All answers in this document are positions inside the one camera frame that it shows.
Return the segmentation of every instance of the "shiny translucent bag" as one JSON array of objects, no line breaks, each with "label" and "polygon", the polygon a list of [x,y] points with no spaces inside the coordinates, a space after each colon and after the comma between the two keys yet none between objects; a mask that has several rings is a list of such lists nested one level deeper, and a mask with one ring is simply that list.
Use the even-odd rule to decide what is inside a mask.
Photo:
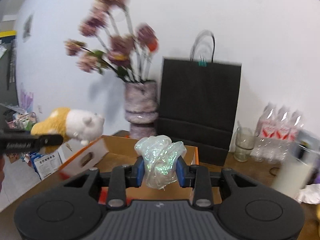
[{"label": "shiny translucent bag", "polygon": [[148,187],[161,189],[177,180],[177,159],[187,152],[183,142],[172,143],[165,135],[150,136],[142,138],[134,148],[143,157]]}]

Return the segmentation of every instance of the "human hand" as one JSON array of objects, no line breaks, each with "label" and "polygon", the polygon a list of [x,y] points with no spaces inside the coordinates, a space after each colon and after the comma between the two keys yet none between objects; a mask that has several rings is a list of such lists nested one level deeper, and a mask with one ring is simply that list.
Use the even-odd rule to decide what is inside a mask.
[{"label": "human hand", "polygon": [[4,158],[1,155],[0,156],[0,192],[1,192],[1,189],[2,189],[2,181],[4,180],[3,167],[4,167]]}]

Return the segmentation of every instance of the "vase with flowers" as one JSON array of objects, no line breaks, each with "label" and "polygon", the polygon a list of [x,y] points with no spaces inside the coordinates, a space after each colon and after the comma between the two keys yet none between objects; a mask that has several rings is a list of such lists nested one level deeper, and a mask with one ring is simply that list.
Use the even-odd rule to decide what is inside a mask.
[{"label": "vase with flowers", "polygon": [[[129,30],[126,35],[119,33],[113,18],[114,8],[120,8],[125,14]],[[100,30],[108,35],[109,46],[100,38]],[[148,78],[152,56],[158,49],[154,30],[147,24],[140,24],[134,32],[127,0],[94,0],[79,31],[85,37],[97,38],[104,51],[90,50],[82,41],[67,40],[67,54],[79,56],[77,65],[85,72],[114,71],[125,83],[125,118],[131,123],[130,137],[140,139],[156,135],[153,123],[158,118],[157,84]],[[136,54],[137,66],[132,65],[133,54]]]}]

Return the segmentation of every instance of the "crumpled white tissue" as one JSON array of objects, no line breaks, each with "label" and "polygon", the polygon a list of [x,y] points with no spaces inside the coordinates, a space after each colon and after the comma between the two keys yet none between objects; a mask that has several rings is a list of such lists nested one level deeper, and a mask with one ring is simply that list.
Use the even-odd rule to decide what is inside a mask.
[{"label": "crumpled white tissue", "polygon": [[142,138],[134,148],[143,157],[148,187],[161,189],[177,180],[177,159],[187,152],[183,142],[172,143],[165,135],[150,136]]},{"label": "crumpled white tissue", "polygon": [[311,184],[300,189],[296,200],[307,204],[320,204],[320,184]]}]

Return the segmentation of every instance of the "yellow and white plush toy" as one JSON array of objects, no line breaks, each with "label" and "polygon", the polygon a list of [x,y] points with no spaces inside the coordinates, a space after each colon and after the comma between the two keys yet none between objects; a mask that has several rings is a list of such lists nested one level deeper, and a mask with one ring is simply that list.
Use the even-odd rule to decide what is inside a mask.
[{"label": "yellow and white plush toy", "polygon": [[[103,133],[104,118],[89,111],[60,107],[52,111],[43,122],[37,123],[31,130],[32,135],[60,134],[63,143],[70,139],[81,141],[83,146],[99,138]],[[46,154],[57,150],[59,146],[44,149]]]}]

